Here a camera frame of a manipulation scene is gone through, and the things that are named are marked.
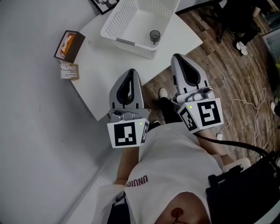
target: cardboard box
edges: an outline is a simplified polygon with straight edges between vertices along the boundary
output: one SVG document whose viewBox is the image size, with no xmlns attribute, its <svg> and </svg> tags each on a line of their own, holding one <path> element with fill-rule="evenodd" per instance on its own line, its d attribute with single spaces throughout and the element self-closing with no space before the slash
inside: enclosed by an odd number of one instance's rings
<svg viewBox="0 0 280 224">
<path fill-rule="evenodd" d="M 61 48 L 63 47 L 64 42 L 69 34 L 75 34 L 75 37 L 69 47 L 67 54 L 65 55 L 65 58 L 63 58 L 61 56 Z M 59 45 L 57 46 L 54 57 L 58 58 L 60 60 L 63 60 L 63 61 L 67 61 L 69 63 L 74 63 L 76 56 L 80 50 L 80 47 L 82 46 L 82 44 L 84 42 L 84 39 L 85 39 L 85 36 L 82 35 L 81 33 L 77 32 L 77 31 L 66 30 L 63 37 L 61 38 L 61 40 L 59 42 Z"/>
</svg>

